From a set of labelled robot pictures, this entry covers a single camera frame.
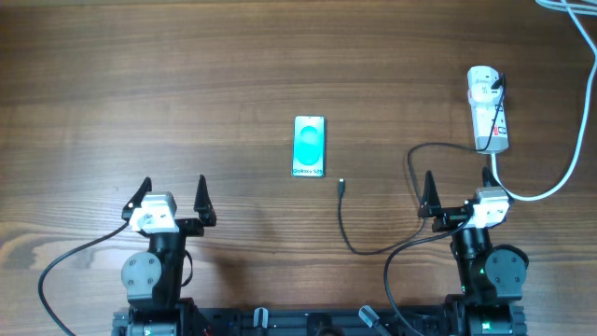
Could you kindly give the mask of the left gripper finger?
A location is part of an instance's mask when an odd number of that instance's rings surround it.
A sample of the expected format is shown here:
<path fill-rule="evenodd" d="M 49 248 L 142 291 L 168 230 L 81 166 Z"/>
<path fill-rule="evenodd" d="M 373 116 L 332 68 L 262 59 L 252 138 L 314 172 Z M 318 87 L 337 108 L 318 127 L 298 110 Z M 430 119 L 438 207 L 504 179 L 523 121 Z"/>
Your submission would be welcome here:
<path fill-rule="evenodd" d="M 142 182 L 139 189 L 133 194 L 133 196 L 126 202 L 122 208 L 121 218 L 125 221 L 129 221 L 132 217 L 132 213 L 136 208 L 141 207 L 141 201 L 144 199 L 146 194 L 152 190 L 152 181 L 149 177 L 146 177 Z"/>
<path fill-rule="evenodd" d="M 198 218 L 204 227 L 214 227 L 216 225 L 216 213 L 209 197 L 204 175 L 200 175 L 199 178 L 193 210 L 198 214 Z"/>

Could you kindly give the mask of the Galaxy S25 smartphone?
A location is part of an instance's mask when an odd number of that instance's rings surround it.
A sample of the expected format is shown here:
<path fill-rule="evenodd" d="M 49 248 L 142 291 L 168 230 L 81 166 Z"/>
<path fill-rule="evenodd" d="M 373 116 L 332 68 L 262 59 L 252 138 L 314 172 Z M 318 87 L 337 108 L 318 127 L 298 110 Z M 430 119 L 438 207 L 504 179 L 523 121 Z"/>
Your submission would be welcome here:
<path fill-rule="evenodd" d="M 325 175 L 326 119 L 296 116 L 293 133 L 292 176 Z"/>

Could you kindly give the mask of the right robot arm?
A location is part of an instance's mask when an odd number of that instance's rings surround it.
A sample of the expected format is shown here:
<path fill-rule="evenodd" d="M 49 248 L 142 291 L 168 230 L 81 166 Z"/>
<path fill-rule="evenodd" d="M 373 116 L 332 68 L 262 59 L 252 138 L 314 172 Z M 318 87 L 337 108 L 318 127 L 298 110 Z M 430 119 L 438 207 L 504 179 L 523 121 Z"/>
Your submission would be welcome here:
<path fill-rule="evenodd" d="M 418 217 L 433 220 L 432 231 L 451 237 L 462 293 L 449 295 L 444 308 L 450 335 L 526 335 L 524 309 L 517 304 L 529 266 L 513 245 L 493 245 L 490 229 L 507 219 L 514 200 L 482 170 L 483 186 L 461 206 L 441 204 L 435 179 L 425 173 Z"/>

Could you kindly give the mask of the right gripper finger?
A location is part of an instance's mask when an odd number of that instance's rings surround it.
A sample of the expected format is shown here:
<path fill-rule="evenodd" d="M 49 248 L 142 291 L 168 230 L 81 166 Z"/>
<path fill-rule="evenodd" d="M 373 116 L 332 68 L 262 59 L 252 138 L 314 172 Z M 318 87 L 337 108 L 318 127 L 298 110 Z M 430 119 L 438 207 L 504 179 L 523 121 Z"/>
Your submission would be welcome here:
<path fill-rule="evenodd" d="M 425 173 L 423 196 L 418 210 L 419 218 L 440 217 L 442 206 L 437 194 L 435 179 L 431 171 Z"/>
<path fill-rule="evenodd" d="M 483 187 L 481 188 L 481 201 L 483 203 L 514 203 L 514 199 L 500 185 L 493 176 L 489 167 L 485 166 L 481 171 Z"/>

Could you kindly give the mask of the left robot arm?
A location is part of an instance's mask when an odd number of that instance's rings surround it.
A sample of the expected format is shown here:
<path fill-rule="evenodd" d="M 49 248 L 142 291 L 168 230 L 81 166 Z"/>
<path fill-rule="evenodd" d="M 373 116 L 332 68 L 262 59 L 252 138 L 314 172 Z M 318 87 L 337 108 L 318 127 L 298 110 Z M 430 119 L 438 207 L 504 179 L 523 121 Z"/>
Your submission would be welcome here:
<path fill-rule="evenodd" d="M 148 239 L 148 249 L 130 256 L 122 266 L 121 281 L 129 309 L 114 314 L 113 335 L 211 335 L 213 328 L 181 288 L 184 261 L 192 257 L 186 249 L 188 237 L 202 237 L 204 229 L 216 225 L 206 178 L 199 178 L 192 218 L 176 218 L 177 205 L 170 192 L 155 192 L 146 178 L 122 209 L 122 219 L 132 231 Z"/>

